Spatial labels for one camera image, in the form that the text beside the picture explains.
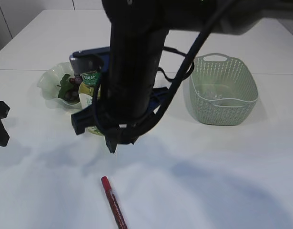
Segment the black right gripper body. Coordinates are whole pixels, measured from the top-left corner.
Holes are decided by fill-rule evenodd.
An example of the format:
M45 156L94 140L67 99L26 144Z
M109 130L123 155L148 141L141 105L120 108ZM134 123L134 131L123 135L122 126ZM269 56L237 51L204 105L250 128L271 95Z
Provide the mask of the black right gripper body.
M112 135L117 134L120 137L118 145L134 144L140 135L136 131L140 131L143 125L146 125L147 131L151 130L151 119L156 116L155 109L159 108L168 95L167 87L153 88L146 112L138 118L130 118L129 116L119 116L110 114L106 106L106 98L103 95L104 90L100 86L94 89L91 107L96 109L96 127L103 133Z

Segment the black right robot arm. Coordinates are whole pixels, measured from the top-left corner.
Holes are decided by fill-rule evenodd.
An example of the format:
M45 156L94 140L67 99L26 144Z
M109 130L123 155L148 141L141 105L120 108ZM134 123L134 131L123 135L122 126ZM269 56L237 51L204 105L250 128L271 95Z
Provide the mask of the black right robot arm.
M74 52L76 74L99 71L91 105L71 116L77 135L95 126L111 153L134 144L161 120L211 33L238 35L262 18L292 19L293 0L104 0L109 47ZM169 88L155 77L170 30L198 31Z

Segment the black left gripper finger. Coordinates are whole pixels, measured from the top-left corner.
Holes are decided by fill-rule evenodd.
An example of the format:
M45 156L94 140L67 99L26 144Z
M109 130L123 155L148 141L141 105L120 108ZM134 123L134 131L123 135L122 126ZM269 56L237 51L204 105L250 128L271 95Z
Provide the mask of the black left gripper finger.
M10 139L9 134L7 133L2 119L5 119L10 111L10 107L4 102L0 101L0 146L5 147L8 144Z

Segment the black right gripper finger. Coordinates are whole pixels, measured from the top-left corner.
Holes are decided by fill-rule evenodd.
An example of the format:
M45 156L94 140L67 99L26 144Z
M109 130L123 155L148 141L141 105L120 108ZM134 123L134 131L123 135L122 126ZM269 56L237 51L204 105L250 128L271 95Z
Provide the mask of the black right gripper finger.
M120 143L120 137L117 134L106 134L105 143L110 153L115 153L117 145Z
M86 107L71 115L71 124L76 135L85 133L86 128L96 127L95 107Z

